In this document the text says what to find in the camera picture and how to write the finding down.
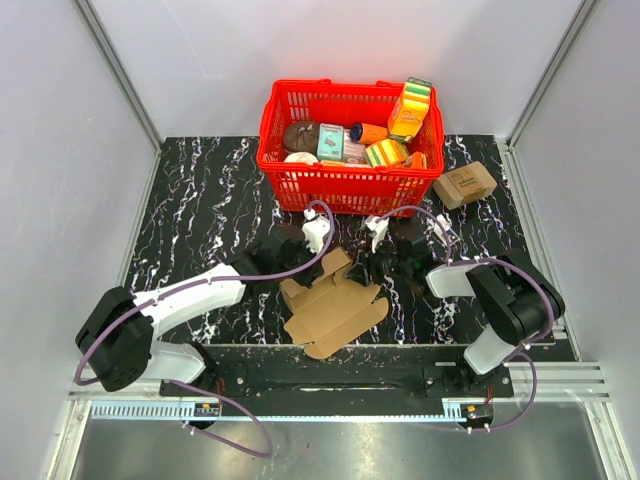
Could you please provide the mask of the brown cardboard box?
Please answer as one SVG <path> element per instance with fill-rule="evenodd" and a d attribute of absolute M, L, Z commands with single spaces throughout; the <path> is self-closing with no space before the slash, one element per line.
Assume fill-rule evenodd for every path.
<path fill-rule="evenodd" d="M 379 295 L 380 286 L 362 286 L 345 277 L 352 261 L 342 248 L 326 254 L 321 266 L 323 275 L 309 288 L 293 279 L 280 283 L 292 313 L 284 329 L 315 360 L 329 358 L 375 327 L 389 311 L 389 301 Z"/>

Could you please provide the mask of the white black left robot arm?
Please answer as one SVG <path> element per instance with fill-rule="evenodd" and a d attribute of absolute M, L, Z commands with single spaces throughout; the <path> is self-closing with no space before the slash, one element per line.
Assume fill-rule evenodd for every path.
<path fill-rule="evenodd" d="M 323 268 L 333 226 L 318 217 L 302 226 L 280 225 L 265 238 L 187 280 L 132 293 L 118 286 L 103 294 L 75 337 L 81 364 L 104 390 L 122 390 L 139 379 L 176 379 L 195 395 L 217 381 L 213 362 L 191 343 L 162 336 L 207 312 L 245 301 L 259 282 L 292 278 L 311 286 Z"/>

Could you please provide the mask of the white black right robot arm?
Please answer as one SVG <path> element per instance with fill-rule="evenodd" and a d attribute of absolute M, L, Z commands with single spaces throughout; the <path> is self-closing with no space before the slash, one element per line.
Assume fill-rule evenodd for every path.
<path fill-rule="evenodd" d="M 424 296 L 478 300 L 488 326 L 466 347 L 465 365 L 454 373 L 456 387 L 465 395 L 480 394 L 489 386 L 491 372 L 546 336 L 565 314 L 559 291 L 521 250 L 447 264 L 433 258 L 426 236 L 412 225 L 398 227 L 390 247 L 381 245 L 382 238 L 381 233 L 373 235 L 370 250 L 347 270 L 347 279 L 370 286 L 396 275 Z"/>

